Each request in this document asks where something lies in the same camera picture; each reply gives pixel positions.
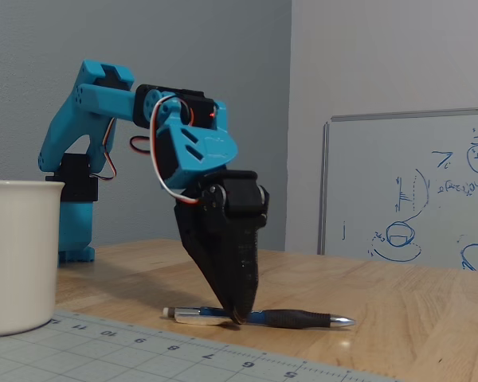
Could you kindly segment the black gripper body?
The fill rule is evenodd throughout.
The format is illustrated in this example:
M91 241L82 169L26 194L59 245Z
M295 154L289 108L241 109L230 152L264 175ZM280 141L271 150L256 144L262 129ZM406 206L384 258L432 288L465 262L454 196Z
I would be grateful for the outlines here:
M175 211L210 235L252 235L258 230L257 173L217 170L198 177L184 193L196 200L176 204Z

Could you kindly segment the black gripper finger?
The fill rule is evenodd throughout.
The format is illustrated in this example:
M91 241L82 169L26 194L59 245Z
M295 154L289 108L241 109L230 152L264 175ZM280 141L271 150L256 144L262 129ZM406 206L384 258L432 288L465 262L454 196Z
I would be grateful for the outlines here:
M229 282L223 276L225 267L218 253L219 247L209 237L183 237L182 245L191 259L197 264L212 291L225 311L224 315L237 322L230 300Z
M255 177L225 182L227 244L231 250L233 320L246 322L258 287L257 231L267 223L268 194Z

